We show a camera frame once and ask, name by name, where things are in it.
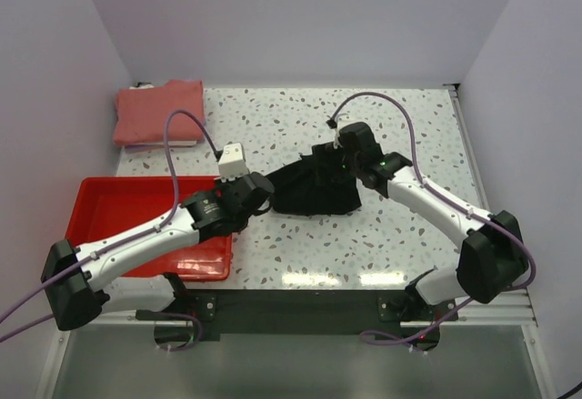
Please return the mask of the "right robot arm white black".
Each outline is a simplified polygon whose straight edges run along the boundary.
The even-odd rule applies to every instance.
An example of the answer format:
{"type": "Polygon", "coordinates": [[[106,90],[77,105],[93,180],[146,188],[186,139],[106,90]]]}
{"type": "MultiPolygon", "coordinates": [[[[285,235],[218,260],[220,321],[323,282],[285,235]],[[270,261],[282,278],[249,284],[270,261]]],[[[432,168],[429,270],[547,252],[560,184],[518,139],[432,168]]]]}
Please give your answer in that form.
{"type": "Polygon", "coordinates": [[[427,319],[438,304],[458,297],[488,304],[533,269],[511,213],[491,214],[430,184],[413,161],[384,153],[364,122],[337,128],[335,146],[343,167],[364,187],[419,214],[459,251],[457,265],[426,271],[406,286],[411,317],[427,319]]]}

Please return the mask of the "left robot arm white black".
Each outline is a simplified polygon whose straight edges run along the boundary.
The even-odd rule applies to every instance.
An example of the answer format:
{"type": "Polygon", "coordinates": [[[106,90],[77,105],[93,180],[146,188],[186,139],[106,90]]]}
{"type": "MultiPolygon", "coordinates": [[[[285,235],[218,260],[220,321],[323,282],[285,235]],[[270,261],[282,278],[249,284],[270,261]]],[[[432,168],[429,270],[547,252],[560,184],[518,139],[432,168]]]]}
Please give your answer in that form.
{"type": "Polygon", "coordinates": [[[241,232],[274,191],[265,176],[253,172],[176,201],[120,234],[79,246],[67,239],[54,243],[41,281],[58,329],[72,331],[100,314],[132,309],[182,317],[188,297],[176,274],[132,278],[126,273],[175,250],[241,232]]]}

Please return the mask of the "black t shirt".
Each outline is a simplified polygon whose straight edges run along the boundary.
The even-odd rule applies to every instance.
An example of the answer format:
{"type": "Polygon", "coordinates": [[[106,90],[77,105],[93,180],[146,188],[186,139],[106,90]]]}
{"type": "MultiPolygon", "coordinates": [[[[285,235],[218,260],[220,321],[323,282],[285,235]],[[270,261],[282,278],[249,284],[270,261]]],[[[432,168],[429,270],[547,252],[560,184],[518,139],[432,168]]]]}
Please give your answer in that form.
{"type": "Polygon", "coordinates": [[[361,206],[356,179],[343,166],[343,152],[331,143],[314,145],[267,176],[275,191],[269,199],[280,214],[346,215],[361,206]]]}

